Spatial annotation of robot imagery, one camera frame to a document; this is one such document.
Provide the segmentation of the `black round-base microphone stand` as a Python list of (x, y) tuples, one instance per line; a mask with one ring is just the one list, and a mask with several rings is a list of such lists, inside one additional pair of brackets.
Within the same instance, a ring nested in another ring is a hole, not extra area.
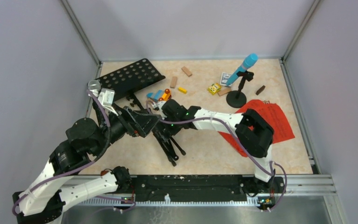
[(238, 77), (241, 77), (241, 81), (238, 86), (238, 90), (230, 91), (227, 94), (226, 102), (229, 106), (233, 108), (241, 108), (244, 106), (247, 102), (246, 95), (242, 92), (242, 89), (244, 87), (244, 84), (246, 81), (250, 82), (254, 78), (254, 73), (245, 71), (245, 72), (238, 72)]

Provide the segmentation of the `blue toy microphone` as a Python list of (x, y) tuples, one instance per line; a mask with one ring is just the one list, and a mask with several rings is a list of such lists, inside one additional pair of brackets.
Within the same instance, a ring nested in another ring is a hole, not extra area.
[(230, 76), (230, 78), (226, 82), (226, 86), (231, 86), (239, 77), (239, 72), (245, 72), (255, 65), (257, 60), (259, 59), (256, 53), (252, 53), (248, 55), (244, 61), (240, 64), (240, 66), (235, 70), (235, 72)]

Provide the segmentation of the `red sheet music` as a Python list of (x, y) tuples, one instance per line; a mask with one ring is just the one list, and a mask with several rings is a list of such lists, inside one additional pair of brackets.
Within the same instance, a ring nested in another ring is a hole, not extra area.
[(274, 129), (273, 144), (295, 138), (292, 128), (279, 105), (261, 101), (250, 100), (236, 113), (244, 113), (247, 109), (257, 111)]

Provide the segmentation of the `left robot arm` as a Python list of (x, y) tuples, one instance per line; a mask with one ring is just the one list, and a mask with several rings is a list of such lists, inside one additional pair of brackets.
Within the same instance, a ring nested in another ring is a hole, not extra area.
[(97, 120), (82, 118), (66, 131), (67, 139), (50, 155), (43, 171), (23, 192), (13, 194), (13, 214), (20, 224), (48, 224), (60, 219), (71, 207), (105, 193), (125, 193), (131, 187), (127, 168), (118, 166), (86, 183), (66, 188), (64, 184), (102, 158), (108, 147), (128, 134), (146, 137), (159, 115), (114, 107), (112, 112), (93, 105)]

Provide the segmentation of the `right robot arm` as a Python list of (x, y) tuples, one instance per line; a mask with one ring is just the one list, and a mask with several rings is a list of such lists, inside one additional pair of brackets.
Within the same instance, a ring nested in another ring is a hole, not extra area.
[(185, 108), (177, 101), (169, 99), (157, 102), (162, 115), (162, 123), (176, 134), (182, 129), (213, 130), (230, 134), (254, 163), (253, 189), (246, 187), (248, 193), (272, 193), (274, 191), (275, 169), (272, 161), (274, 129), (253, 109), (244, 113), (221, 113), (203, 109), (199, 106)]

